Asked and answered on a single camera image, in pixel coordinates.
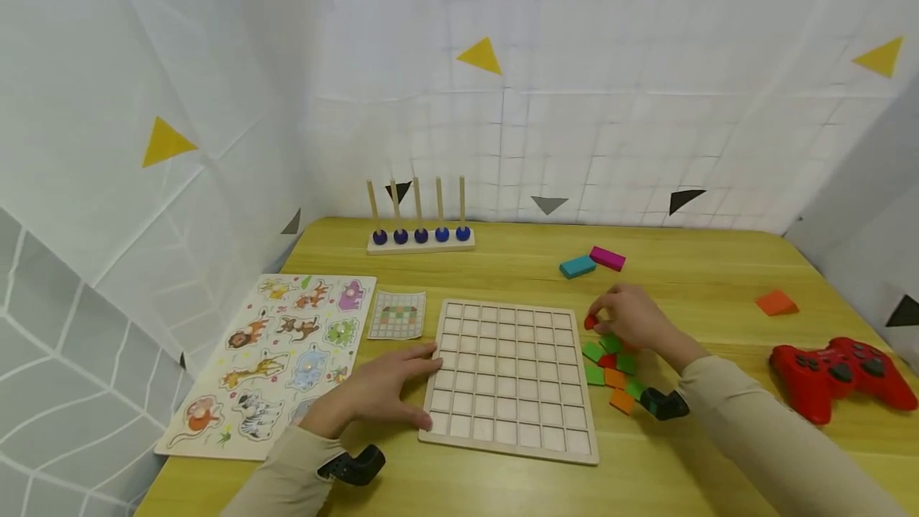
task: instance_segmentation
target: green block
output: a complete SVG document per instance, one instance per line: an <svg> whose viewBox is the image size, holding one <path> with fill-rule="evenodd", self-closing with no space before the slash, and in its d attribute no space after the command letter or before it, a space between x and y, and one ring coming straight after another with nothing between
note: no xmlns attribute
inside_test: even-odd
<svg viewBox="0 0 919 517"><path fill-rule="evenodd" d="M622 351L622 342L612 334L600 337L600 345L603 346L606 353L619 353Z"/></svg>
<svg viewBox="0 0 919 517"><path fill-rule="evenodd" d="M642 385L639 380L635 379L634 377L630 377L629 381L626 382L627 394L629 394L631 397L634 397L635 401L639 401L641 399L642 391L645 391L645 386Z"/></svg>
<svg viewBox="0 0 919 517"><path fill-rule="evenodd" d="M628 373L630 376L635 374L635 356L631 353L619 353L616 356L616 369Z"/></svg>
<svg viewBox="0 0 919 517"><path fill-rule="evenodd" d="M581 346L581 353L584 353L587 356L587 359L593 361L594 364L595 362L600 361L600 358L605 355L603 348L593 343L592 341L588 341Z"/></svg>
<svg viewBox="0 0 919 517"><path fill-rule="evenodd" d="M606 385L603 379L602 367L597 367L593 364L584 364L584 373L587 376L587 385Z"/></svg>

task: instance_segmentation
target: hand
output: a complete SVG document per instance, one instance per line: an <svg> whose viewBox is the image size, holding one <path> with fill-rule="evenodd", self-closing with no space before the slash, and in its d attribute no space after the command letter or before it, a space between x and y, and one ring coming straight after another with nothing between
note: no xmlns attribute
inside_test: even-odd
<svg viewBox="0 0 919 517"><path fill-rule="evenodd" d="M594 331L600 335L615 333L629 345L651 349L678 373L708 355L699 342L673 325L640 286L617 283L594 301L588 313L598 315L604 307L609 319L598 323Z"/></svg>
<svg viewBox="0 0 919 517"><path fill-rule="evenodd" d="M409 379L440 369L443 360L430 359L435 349L434 342L422 343L368 361L316 400L300 426L328 439L338 439L353 420L396 421L430 430L431 416L401 401L399 394Z"/></svg>

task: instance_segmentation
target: yellow triangle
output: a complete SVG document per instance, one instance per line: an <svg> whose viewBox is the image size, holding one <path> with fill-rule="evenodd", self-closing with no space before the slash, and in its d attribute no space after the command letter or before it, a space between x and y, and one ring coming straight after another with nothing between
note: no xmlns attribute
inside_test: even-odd
<svg viewBox="0 0 919 517"><path fill-rule="evenodd" d="M150 144L147 144L144 168L197 149L197 146L179 134L166 120L157 117L153 121L153 130L150 132Z"/></svg>
<svg viewBox="0 0 919 517"><path fill-rule="evenodd" d="M498 65L498 59L495 57L494 48L491 48L491 39L489 37L485 37L472 45L469 50L461 53L461 55L457 57L457 60L459 60L459 62L471 64L473 67L482 70L494 72L497 75L501 74L501 67Z"/></svg>
<svg viewBox="0 0 919 517"><path fill-rule="evenodd" d="M853 59L852 62L872 72L877 72L879 75L893 78L893 69L897 65L897 56L900 53L902 43L903 37L894 38L886 45L878 46L875 50L865 52L862 56Z"/></svg>

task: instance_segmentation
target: red game controller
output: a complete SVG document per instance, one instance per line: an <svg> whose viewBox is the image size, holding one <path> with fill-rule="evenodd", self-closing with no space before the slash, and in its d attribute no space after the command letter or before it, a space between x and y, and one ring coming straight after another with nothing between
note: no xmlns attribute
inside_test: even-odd
<svg viewBox="0 0 919 517"><path fill-rule="evenodd" d="M853 389L903 412L919 407L913 390L887 355L848 337L835 337L826 349L812 352L776 346L769 365L785 380L791 407L814 425L827 425L833 400L841 400Z"/></svg>

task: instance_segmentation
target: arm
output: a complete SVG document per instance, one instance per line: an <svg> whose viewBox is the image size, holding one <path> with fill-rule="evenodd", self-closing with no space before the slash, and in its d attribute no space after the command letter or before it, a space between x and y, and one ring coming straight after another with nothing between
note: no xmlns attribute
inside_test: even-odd
<svg viewBox="0 0 919 517"><path fill-rule="evenodd" d="M781 515L906 515L832 440L679 331L640 287L613 286L590 313L604 307L612 319L598 324L598 333L613 331L664 358L715 446Z"/></svg>
<svg viewBox="0 0 919 517"><path fill-rule="evenodd" d="M222 517L312 517L325 503L332 480L317 471L345 450L338 438L353 420L398 421L430 428L423 409L400 400L407 379L434 373L436 344L387 353L358 367L342 385L316 400L298 427L288 427L264 464L227 505Z"/></svg>

